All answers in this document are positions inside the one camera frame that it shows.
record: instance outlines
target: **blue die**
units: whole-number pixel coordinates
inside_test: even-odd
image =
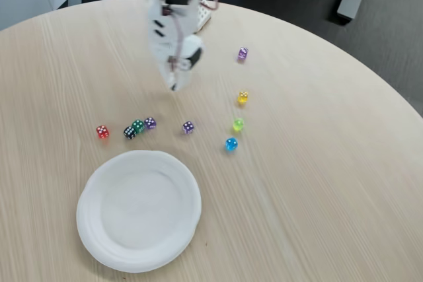
[[[226,140],[225,146],[229,152],[234,151],[238,147],[238,141],[235,138],[229,138]]]

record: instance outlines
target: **yellow die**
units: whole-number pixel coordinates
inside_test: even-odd
[[[238,95],[238,103],[243,105],[247,102],[247,100],[249,99],[249,94],[248,92],[239,92]]]

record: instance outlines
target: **stacked plates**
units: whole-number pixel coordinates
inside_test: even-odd
[[[164,152],[131,151],[90,177],[79,198],[77,226],[99,262],[146,272],[184,251],[200,214],[200,190],[186,166]]]

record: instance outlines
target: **die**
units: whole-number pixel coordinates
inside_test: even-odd
[[[235,119],[235,121],[233,122],[233,129],[235,131],[241,131],[243,128],[244,128],[244,119],[242,118]]]
[[[247,102],[247,100],[249,99],[249,94],[248,92],[239,92],[238,95],[238,103],[240,105],[243,105]]]
[[[97,127],[97,135],[100,139],[108,137],[108,130],[105,125],[100,125]]]
[[[138,133],[140,133],[140,132],[143,132],[143,131],[144,131],[144,129],[145,129],[145,124],[144,124],[141,120],[137,119],[136,121],[134,121],[134,122],[132,123],[132,127],[135,129],[135,131],[136,131],[136,132],[137,132],[137,134],[138,134]]]
[[[244,62],[245,59],[247,58],[247,54],[248,53],[249,53],[249,49],[247,49],[247,48],[241,48],[241,49],[239,49],[238,61]]]
[[[234,151],[238,147],[238,141],[235,138],[229,138],[225,144],[226,150],[229,152]]]
[[[124,135],[128,139],[133,139],[137,135],[137,131],[133,127],[129,126],[129,127],[125,128]]]
[[[156,121],[152,117],[149,117],[146,120],[144,120],[144,123],[147,129],[156,128]]]
[[[186,122],[182,126],[182,130],[188,135],[189,133],[192,133],[194,131],[194,125],[192,124],[192,122]]]

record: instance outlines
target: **purple die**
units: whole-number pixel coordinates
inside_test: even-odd
[[[144,123],[145,123],[145,126],[147,127],[147,129],[156,128],[156,121],[152,117],[144,120]]]
[[[247,49],[247,48],[241,48],[241,49],[239,49],[238,61],[244,62],[245,59],[247,58],[248,52],[249,52],[249,49]]]
[[[192,122],[186,122],[184,123],[184,125],[182,126],[182,130],[186,133],[192,133],[194,131],[194,125],[192,124]]]

